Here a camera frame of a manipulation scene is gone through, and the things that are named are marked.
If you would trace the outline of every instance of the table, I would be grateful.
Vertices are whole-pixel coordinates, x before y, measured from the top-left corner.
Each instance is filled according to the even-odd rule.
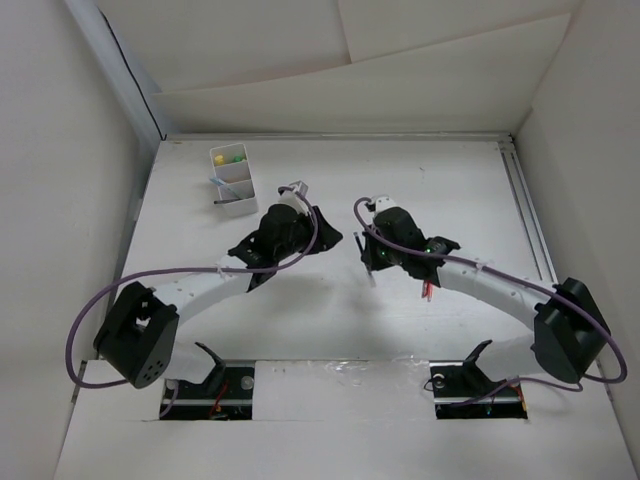
[[[158,152],[125,274],[213,263],[256,227],[258,215],[229,219],[213,205],[208,151],[237,141],[246,145],[261,213],[279,185],[302,179],[345,236],[179,331],[180,340],[204,342],[224,358],[262,360],[254,420],[153,421],[160,384],[81,391],[58,480],[636,478],[602,385],[586,384],[580,395],[525,385],[528,421],[436,420],[422,390],[425,359],[463,358],[480,341],[524,327],[453,292],[437,290],[428,303],[399,269],[376,274],[371,288],[358,260],[352,204],[388,193],[425,235],[552,279],[508,137],[174,138]],[[115,376],[101,361],[86,373],[91,381]]]

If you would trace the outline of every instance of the white wall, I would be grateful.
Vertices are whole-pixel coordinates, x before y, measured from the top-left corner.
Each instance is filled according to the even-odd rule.
[[[517,136],[560,277],[590,287],[629,362],[614,406],[640,465],[640,2],[586,0]],[[602,356],[609,375],[613,355]]]
[[[42,480],[67,330],[112,278],[137,142],[62,0],[5,0],[0,45],[0,478]]]

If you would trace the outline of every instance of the black cable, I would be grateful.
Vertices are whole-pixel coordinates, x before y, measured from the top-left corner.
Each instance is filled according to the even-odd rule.
[[[102,15],[102,18],[104,18],[104,23],[107,24],[107,28],[109,29],[109,32],[111,32],[111,36],[113,37],[113,40],[116,42],[116,46],[118,47],[118,51],[120,52],[120,56],[122,57],[122,61],[124,62],[124,65],[127,67],[127,70],[129,71],[129,75],[131,75],[131,78],[133,79],[133,82],[136,84],[136,87],[138,87],[138,92],[140,92],[140,96],[142,97],[142,101],[144,102],[144,106],[147,107],[147,112],[149,112],[149,115],[151,115],[151,119],[153,120],[153,123],[156,126],[156,130],[158,130],[158,135],[160,135],[160,140],[166,140],[167,139],[167,135],[164,135],[164,136],[162,135],[162,131],[160,130],[160,126],[158,125],[158,122],[156,121],[156,117],[153,115],[153,112],[151,111],[151,108],[149,107],[149,104],[147,103],[147,99],[145,98],[144,93],[142,93],[142,88],[140,87],[140,84],[138,83],[138,79],[136,78],[136,76],[131,71],[131,67],[129,66],[129,62],[127,61],[127,57],[124,55],[124,52],[122,51],[122,47],[120,46],[120,42],[118,41],[118,37],[116,37],[116,34],[113,31],[113,28],[111,28],[111,23],[109,23],[109,19],[102,12],[102,10],[99,10],[99,11],[100,11],[100,15]]]

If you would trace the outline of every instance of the white container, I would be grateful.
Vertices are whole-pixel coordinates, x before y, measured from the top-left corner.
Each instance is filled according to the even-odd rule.
[[[213,165],[213,175],[228,184],[228,188],[218,185],[218,195],[220,200],[233,200],[231,203],[222,204],[222,209],[230,217],[240,217],[258,211],[258,199],[253,188],[251,170],[249,169],[249,157],[247,149],[242,143],[215,147],[209,151],[211,164]],[[224,164],[216,165],[215,158],[222,155]],[[244,160],[234,162],[234,158],[241,157]]]

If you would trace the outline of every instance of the robotic arm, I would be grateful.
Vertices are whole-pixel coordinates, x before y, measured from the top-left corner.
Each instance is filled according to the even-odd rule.
[[[607,343],[586,319],[556,299],[520,286],[513,282],[514,277],[487,267],[458,243],[443,237],[425,238],[411,215],[388,196],[375,197],[366,206],[373,214],[373,223],[364,232],[365,247],[361,255],[368,271],[399,266],[417,280],[465,293],[492,305],[531,330],[532,333],[507,342],[482,342],[460,362],[454,372],[455,381],[464,384],[467,392],[484,395],[504,382],[503,379],[526,373],[546,372],[572,384],[585,376]],[[409,253],[411,251],[425,252],[425,255],[416,256]],[[555,291],[588,312],[609,333],[582,282],[568,278],[561,285],[553,285],[522,280],[523,284]]]
[[[205,345],[176,343],[177,329],[215,303],[258,288],[282,269],[278,265],[287,257],[324,252],[342,239],[320,209],[303,200],[306,190],[302,182],[281,189],[279,202],[258,229],[218,262],[219,274],[192,274],[155,288],[139,282],[127,285],[108,312],[94,348],[135,388],[165,378],[215,392],[224,361]]]

